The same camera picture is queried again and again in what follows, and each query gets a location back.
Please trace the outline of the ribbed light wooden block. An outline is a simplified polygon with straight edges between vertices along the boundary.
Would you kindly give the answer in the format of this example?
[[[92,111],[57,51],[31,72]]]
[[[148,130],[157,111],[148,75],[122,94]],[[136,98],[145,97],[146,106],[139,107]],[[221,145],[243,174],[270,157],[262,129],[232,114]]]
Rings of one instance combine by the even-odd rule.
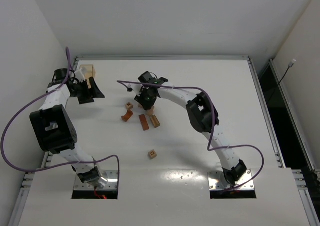
[[[141,109],[144,109],[143,106],[141,104],[138,104],[138,107]],[[151,109],[145,110],[145,114],[149,117],[154,115],[154,111],[155,111],[155,107],[152,106]]]

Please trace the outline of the reddish brown rectangular block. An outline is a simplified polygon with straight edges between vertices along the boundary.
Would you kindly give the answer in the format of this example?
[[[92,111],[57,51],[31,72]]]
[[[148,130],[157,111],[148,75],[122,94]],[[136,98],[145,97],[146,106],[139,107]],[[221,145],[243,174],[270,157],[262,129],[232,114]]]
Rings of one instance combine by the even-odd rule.
[[[150,129],[148,121],[147,121],[147,118],[146,118],[146,116],[144,114],[139,115],[139,120],[140,120],[142,129],[144,131],[147,131],[147,130]]]

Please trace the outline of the light wooden rectangular block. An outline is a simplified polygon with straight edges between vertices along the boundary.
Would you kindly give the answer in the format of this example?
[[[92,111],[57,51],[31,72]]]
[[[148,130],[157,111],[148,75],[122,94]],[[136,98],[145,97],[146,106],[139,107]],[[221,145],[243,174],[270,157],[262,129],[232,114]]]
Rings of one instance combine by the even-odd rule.
[[[159,122],[159,120],[158,120],[156,115],[152,115],[150,117],[150,121],[151,121],[151,123],[152,123],[154,128],[158,128],[160,126],[160,122]]]

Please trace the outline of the transparent orange plastic box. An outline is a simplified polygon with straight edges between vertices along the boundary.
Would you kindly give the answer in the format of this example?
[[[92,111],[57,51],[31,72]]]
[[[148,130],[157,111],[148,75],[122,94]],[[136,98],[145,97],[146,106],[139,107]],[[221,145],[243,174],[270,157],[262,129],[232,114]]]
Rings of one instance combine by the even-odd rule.
[[[93,64],[82,64],[80,65],[80,69],[83,72],[85,80],[87,81],[88,88],[91,89],[92,85],[90,83],[90,78],[96,77],[96,70]]]

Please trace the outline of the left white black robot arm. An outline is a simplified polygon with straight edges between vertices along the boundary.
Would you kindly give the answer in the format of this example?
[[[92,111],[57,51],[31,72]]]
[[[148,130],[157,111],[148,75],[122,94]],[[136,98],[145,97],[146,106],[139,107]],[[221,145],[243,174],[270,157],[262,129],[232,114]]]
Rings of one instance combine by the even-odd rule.
[[[93,103],[105,98],[95,82],[95,69],[85,65],[67,75],[66,69],[54,72],[55,79],[47,87],[49,94],[38,111],[29,116],[40,148],[64,158],[80,181],[101,188],[106,184],[97,161],[83,151],[66,106],[69,98],[77,98],[79,104]]]

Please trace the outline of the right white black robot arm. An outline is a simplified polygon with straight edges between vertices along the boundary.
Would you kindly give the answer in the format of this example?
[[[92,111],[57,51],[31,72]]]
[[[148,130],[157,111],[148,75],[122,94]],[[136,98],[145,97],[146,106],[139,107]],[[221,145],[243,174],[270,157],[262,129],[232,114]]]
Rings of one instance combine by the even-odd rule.
[[[131,84],[135,100],[144,110],[150,110],[157,99],[169,100],[187,111],[193,129],[209,141],[209,149],[220,159],[226,181],[235,186],[247,171],[247,167],[228,144],[219,128],[219,114],[207,93],[193,93],[188,87],[175,87],[164,77],[156,78],[149,71],[139,78],[139,84]]]

